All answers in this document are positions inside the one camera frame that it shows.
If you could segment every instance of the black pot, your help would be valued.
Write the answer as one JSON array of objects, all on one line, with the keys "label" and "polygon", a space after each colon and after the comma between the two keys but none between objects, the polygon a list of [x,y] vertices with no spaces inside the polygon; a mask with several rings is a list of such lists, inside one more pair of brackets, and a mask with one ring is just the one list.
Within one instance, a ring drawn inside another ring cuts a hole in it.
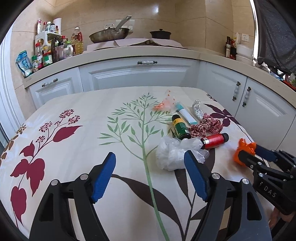
[{"label": "black pot", "polygon": [[153,39],[170,39],[171,32],[163,31],[162,28],[159,31],[151,31],[151,36]]}]

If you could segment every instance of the silver screw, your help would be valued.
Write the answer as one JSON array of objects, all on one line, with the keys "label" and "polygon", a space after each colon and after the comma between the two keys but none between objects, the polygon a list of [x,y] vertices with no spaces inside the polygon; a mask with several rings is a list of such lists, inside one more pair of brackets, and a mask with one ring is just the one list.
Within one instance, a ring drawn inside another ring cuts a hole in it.
[{"label": "silver screw", "polygon": [[51,184],[52,186],[55,186],[55,185],[58,184],[58,183],[59,183],[58,180],[57,180],[57,179],[54,179],[54,180],[51,181],[50,184]]},{"label": "silver screw", "polygon": [[250,183],[249,180],[246,179],[246,178],[244,178],[244,179],[242,180],[242,182],[243,182],[244,184],[249,184],[249,183]]},{"label": "silver screw", "polygon": [[88,177],[89,177],[89,176],[88,176],[87,174],[82,174],[82,175],[80,176],[80,179],[81,179],[81,180],[86,180]]},{"label": "silver screw", "polygon": [[219,179],[220,178],[220,175],[218,173],[213,173],[212,174],[212,178]]}]

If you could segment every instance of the orange cloth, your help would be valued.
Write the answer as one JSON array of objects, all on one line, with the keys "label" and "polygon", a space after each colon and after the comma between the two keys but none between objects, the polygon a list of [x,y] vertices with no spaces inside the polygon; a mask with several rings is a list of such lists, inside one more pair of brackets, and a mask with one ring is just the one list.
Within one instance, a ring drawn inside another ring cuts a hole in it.
[{"label": "orange cloth", "polygon": [[237,150],[235,152],[235,154],[233,155],[233,160],[235,162],[237,162],[238,164],[242,165],[242,166],[245,166],[244,163],[242,163],[240,160],[239,160],[239,152],[241,150],[244,150],[248,153],[250,153],[251,155],[255,155],[255,149],[256,149],[256,143],[255,142],[251,142],[249,144],[246,143],[246,140],[241,138],[239,140],[239,146],[237,147]]}]

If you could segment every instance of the wok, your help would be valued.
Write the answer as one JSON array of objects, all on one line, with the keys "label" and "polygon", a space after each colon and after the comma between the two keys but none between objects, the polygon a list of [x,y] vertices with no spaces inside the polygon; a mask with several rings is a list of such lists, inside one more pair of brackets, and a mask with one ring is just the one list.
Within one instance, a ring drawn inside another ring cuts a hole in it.
[{"label": "wok", "polygon": [[121,22],[114,27],[114,24],[107,24],[104,26],[104,30],[93,33],[89,36],[93,43],[101,43],[106,41],[112,41],[117,39],[124,39],[129,32],[129,28],[122,28],[122,26],[131,19],[132,16],[127,16]]}]

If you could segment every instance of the green plant pattern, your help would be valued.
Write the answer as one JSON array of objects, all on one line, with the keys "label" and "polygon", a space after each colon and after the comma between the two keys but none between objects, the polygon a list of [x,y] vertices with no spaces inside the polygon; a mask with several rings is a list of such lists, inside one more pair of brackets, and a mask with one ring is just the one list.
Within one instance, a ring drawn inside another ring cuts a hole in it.
[{"label": "green plant pattern", "polygon": [[[148,115],[148,110],[151,110],[153,106],[159,104],[159,102],[156,100],[155,97],[151,96],[149,93],[147,95],[142,95],[136,100],[131,101],[130,103],[123,103],[124,107],[121,107],[120,109],[115,109],[116,112],[113,112],[112,115],[117,116],[116,118],[108,117],[109,123],[111,125],[107,125],[108,129],[111,131],[112,134],[107,133],[101,133],[101,137],[99,139],[109,139],[113,138],[116,141],[112,142],[105,142],[100,145],[109,145],[111,143],[120,142],[123,144],[123,146],[135,157],[142,160],[145,166],[145,172],[147,176],[148,186],[151,193],[151,198],[153,202],[153,207],[155,211],[156,218],[158,220],[158,223],[160,225],[160,228],[162,230],[162,233],[165,237],[166,241],[169,241],[168,234],[165,230],[165,227],[163,225],[160,213],[157,208],[154,192],[153,192],[153,186],[151,182],[150,172],[147,164],[147,157],[149,154],[157,148],[155,146],[152,148],[148,153],[145,149],[145,142],[151,135],[160,134],[161,137],[164,136],[163,129],[155,130],[155,125],[152,126],[153,122],[160,122],[162,124],[171,125],[167,121],[171,121],[172,113],[168,111],[151,111]],[[124,116],[126,118],[118,119],[118,116]],[[136,134],[136,131],[134,127],[132,127],[130,124],[127,124],[127,120],[138,120],[138,125],[141,129],[140,136]],[[169,130],[167,134],[172,132],[171,127],[169,127]],[[123,141],[123,134],[128,135],[128,138],[131,142],[136,143],[141,149],[142,149],[142,156],[138,156],[135,153],[133,153],[124,143]]]}]

